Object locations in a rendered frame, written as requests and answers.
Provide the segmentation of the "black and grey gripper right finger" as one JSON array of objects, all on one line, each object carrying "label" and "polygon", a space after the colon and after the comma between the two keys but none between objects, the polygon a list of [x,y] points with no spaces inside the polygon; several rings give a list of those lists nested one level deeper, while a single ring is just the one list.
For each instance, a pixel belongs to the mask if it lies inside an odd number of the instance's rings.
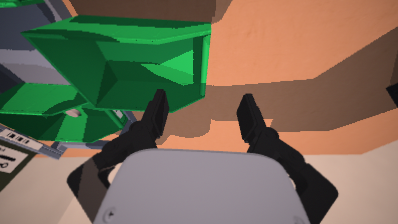
[{"label": "black and grey gripper right finger", "polygon": [[320,224],[338,198],[336,187],[307,164],[300,152],[279,139],[275,129],[266,126],[252,94],[243,95],[236,114],[242,140],[250,145],[246,153],[264,155],[279,162],[294,182],[310,224]]}]

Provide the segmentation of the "small grey disc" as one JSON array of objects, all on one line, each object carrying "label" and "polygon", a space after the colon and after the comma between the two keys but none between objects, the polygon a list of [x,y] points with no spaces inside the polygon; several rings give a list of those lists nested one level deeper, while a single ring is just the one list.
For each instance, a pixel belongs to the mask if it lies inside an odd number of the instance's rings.
[{"label": "small grey disc", "polygon": [[69,116],[72,117],[78,117],[80,115],[80,111],[76,110],[76,109],[71,109],[66,111],[66,114],[68,114]]}]

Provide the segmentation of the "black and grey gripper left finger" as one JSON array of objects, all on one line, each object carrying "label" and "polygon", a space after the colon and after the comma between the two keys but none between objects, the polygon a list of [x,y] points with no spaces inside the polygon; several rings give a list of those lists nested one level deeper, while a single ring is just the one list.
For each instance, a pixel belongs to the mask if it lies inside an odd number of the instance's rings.
[{"label": "black and grey gripper left finger", "polygon": [[109,174],[129,155],[157,148],[155,141],[163,135],[168,113],[166,92],[157,89],[141,121],[133,122],[129,131],[106,143],[100,153],[69,174],[67,184],[92,224],[111,185]]}]

